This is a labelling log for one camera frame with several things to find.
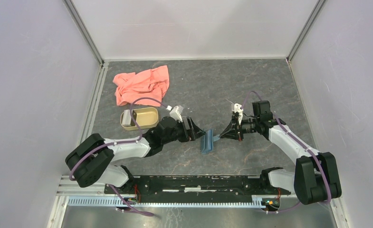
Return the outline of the blue card holder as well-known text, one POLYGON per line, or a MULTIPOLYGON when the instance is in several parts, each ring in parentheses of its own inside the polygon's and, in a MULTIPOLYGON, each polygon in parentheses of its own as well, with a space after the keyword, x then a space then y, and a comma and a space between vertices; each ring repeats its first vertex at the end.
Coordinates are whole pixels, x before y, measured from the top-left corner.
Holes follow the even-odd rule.
POLYGON ((206 133, 201 137, 201 153, 208 154, 213 151, 214 142, 220 139, 219 135, 214 135, 214 131, 209 129, 206 133))

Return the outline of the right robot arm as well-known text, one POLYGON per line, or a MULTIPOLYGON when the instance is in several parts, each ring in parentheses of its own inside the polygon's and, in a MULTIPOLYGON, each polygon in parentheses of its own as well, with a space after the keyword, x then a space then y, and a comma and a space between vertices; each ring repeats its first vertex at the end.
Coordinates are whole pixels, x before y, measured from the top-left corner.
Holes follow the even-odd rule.
POLYGON ((276 145, 294 163, 294 171, 281 167, 261 172, 259 188, 265 194, 277 188, 294 193, 304 205, 330 202, 341 197, 340 183, 335 156, 320 152, 301 140, 289 126, 270 109, 270 102, 253 102, 253 116, 244 118, 241 104, 232 104, 231 121, 220 134, 220 138, 242 141, 248 133, 258 133, 276 145))

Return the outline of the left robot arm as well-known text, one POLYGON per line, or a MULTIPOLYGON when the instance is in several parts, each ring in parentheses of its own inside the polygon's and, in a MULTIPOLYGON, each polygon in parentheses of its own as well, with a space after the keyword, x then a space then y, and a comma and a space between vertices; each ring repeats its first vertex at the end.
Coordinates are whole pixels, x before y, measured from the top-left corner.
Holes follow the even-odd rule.
POLYGON ((134 180, 125 166, 115 166, 114 162, 151 157, 161 152, 168 143, 195 141, 205 134, 190 117, 181 122, 166 116, 141 138, 112 140, 93 133, 65 158, 65 163, 70 169, 70 180, 76 181, 81 188, 105 183, 126 194, 133 190, 134 180))

